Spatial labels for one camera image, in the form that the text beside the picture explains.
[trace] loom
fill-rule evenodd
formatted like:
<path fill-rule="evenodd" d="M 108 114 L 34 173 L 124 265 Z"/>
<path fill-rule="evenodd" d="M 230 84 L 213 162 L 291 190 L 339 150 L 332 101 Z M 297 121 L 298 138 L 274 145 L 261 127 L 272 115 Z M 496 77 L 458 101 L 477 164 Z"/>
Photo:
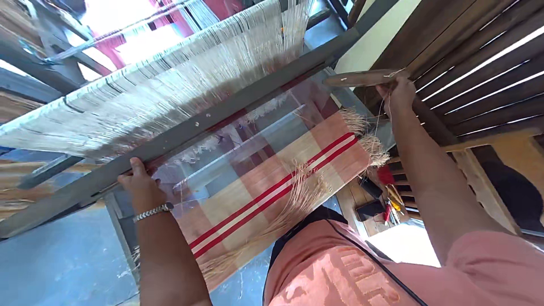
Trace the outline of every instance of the loom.
<path fill-rule="evenodd" d="M 353 28 L 300 56 L 311 1 L 266 0 L 3 125 L 0 145 L 69 154 L 33 173 L 27 188 L 83 157 L 108 163 L 0 222 L 0 236 L 119 188 L 116 177 L 128 171 L 132 156 L 160 164 L 205 142 L 227 121 L 275 108 L 282 93 L 337 61 L 396 2 L 374 3 Z"/>

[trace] pink fabric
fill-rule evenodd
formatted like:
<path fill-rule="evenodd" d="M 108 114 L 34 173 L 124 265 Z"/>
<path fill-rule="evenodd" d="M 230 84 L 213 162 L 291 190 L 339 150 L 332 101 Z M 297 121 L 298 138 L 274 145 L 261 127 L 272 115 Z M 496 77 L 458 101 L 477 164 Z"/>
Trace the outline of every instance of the pink fabric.
<path fill-rule="evenodd" d="M 334 226 L 359 241 L 349 226 Z M 456 241 L 445 267 L 382 260 L 428 305 L 544 305 L 544 253 L 498 232 L 472 232 Z M 292 238 L 270 269 L 264 305 L 419 305 L 327 221 Z"/>

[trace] fringe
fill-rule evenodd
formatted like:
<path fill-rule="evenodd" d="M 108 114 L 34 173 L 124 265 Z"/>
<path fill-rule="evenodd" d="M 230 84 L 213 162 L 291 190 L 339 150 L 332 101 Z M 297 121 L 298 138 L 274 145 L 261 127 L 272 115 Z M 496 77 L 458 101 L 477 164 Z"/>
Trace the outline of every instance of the fringe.
<path fill-rule="evenodd" d="M 348 126 L 350 132 L 359 137 L 359 143 L 370 154 L 370 166 L 383 166 L 389 160 L 389 153 L 384 150 L 380 140 L 366 132 L 369 123 L 354 108 L 346 108 L 340 110 L 340 114 Z"/>
<path fill-rule="evenodd" d="M 359 143 L 370 154 L 372 163 L 369 166 L 381 167 L 391 158 L 389 153 L 384 150 L 380 140 L 373 135 L 365 135 L 359 140 Z"/>
<path fill-rule="evenodd" d="M 245 245 L 232 250 L 218 258 L 200 265 L 206 283 L 214 277 L 225 273 L 236 264 L 237 259 L 264 241 L 275 239 L 287 233 L 293 226 L 301 222 L 315 208 L 317 201 L 329 190 L 321 176 L 311 175 L 304 164 L 295 165 L 293 189 L 289 201 L 278 217 L 257 236 L 251 238 Z"/>

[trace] wristwatch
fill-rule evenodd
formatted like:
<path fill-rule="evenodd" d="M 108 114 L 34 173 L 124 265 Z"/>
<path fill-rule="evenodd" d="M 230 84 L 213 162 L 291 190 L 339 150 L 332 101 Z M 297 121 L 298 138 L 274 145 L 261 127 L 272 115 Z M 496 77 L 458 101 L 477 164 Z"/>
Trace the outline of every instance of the wristwatch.
<path fill-rule="evenodd" d="M 174 205 L 172 203 L 170 203 L 170 202 L 166 202 L 166 203 L 164 203 L 163 205 L 161 205 L 159 207 L 156 207 L 156 208 L 154 208 L 152 210 L 148 210 L 146 212 L 143 212 L 143 213 L 135 216 L 133 218 L 133 220 L 134 220 L 134 222 L 140 221 L 140 220 L 142 220 L 144 218 L 147 218 L 149 216 L 153 216 L 153 215 L 155 215 L 157 213 L 160 213 L 160 212 L 163 212 L 163 211 L 171 211 L 172 209 L 174 209 Z"/>

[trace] woven fabric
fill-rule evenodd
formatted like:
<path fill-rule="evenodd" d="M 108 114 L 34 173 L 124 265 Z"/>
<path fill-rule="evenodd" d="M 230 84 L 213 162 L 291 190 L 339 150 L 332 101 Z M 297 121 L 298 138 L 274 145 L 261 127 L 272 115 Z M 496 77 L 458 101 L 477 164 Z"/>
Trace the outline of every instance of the woven fabric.
<path fill-rule="evenodd" d="M 336 113 L 288 144 L 274 156 L 190 210 L 173 210 L 199 264 L 242 247 L 265 230 L 287 204 L 292 188 L 290 161 L 306 163 L 330 188 L 319 206 L 371 163 L 370 155 Z M 284 233 L 254 245 L 235 265 L 208 281 L 213 290 Z"/>

